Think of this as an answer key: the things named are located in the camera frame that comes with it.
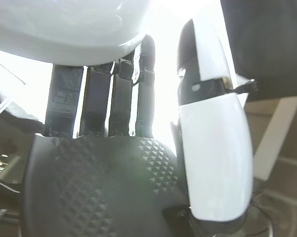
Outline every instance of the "white rounded object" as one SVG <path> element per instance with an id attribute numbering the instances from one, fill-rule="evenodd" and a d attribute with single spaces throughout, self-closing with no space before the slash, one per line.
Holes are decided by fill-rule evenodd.
<path id="1" fill-rule="evenodd" d="M 150 0 L 0 0 L 0 50 L 62 65 L 98 65 L 144 37 Z"/>
<path id="2" fill-rule="evenodd" d="M 226 222 L 247 209 L 253 151 L 245 112 L 235 93 L 179 107 L 191 211 Z"/>

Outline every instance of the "robotic hand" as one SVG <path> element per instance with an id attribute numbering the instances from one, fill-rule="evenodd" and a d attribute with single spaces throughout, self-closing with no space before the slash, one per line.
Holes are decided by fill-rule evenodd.
<path id="1" fill-rule="evenodd" d="M 231 86 L 236 87 L 236 75 L 220 0 L 204 2 L 180 40 L 180 126 L 192 213 L 199 220 L 226 222 L 241 216 L 249 204 L 253 152 Z M 0 50 L 61 65 L 112 62 L 143 39 L 148 3 L 0 1 Z"/>

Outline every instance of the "glossy white surface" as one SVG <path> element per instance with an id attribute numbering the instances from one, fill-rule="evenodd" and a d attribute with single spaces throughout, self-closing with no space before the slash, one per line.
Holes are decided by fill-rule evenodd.
<path id="1" fill-rule="evenodd" d="M 251 198 L 253 151 L 247 119 L 235 93 L 179 107 L 192 214 L 230 221 Z"/>
<path id="2" fill-rule="evenodd" d="M 201 80 L 229 77 L 237 86 L 220 0 L 199 0 L 193 17 Z"/>
<path id="3" fill-rule="evenodd" d="M 150 0 L 0 0 L 0 50 L 64 65 L 129 54 Z"/>

